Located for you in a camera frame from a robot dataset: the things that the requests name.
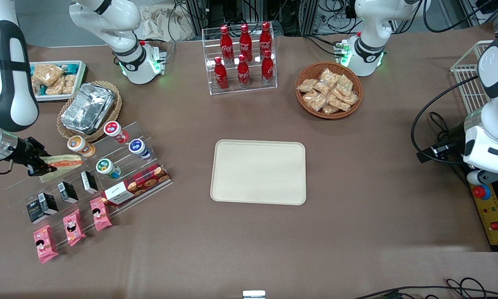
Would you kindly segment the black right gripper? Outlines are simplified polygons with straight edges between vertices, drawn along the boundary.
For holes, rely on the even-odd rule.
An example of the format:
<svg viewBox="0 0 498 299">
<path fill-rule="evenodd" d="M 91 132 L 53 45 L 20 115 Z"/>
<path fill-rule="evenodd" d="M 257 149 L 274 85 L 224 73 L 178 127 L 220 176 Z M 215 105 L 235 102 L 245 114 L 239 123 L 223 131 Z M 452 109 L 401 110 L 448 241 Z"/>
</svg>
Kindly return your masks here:
<svg viewBox="0 0 498 299">
<path fill-rule="evenodd" d="M 13 161 L 13 163 L 24 165 L 28 168 L 28 176 L 43 176 L 52 172 L 56 172 L 57 168 L 54 166 L 42 163 L 41 157 L 51 157 L 38 140 L 32 137 L 25 139 L 18 139 L 16 147 L 9 147 L 12 153 L 6 157 L 6 161 Z"/>
</svg>

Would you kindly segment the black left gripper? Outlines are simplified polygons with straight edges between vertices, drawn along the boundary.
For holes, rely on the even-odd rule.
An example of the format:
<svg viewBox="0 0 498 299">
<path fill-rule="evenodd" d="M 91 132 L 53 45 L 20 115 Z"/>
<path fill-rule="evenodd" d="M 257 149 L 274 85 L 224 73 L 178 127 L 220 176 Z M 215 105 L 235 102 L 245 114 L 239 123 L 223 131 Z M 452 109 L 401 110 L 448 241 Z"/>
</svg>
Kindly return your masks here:
<svg viewBox="0 0 498 299">
<path fill-rule="evenodd" d="M 463 163 L 465 151 L 464 125 L 457 124 L 448 131 L 443 131 L 440 140 L 432 146 L 416 153 L 420 163 L 437 161 L 443 163 Z"/>
</svg>

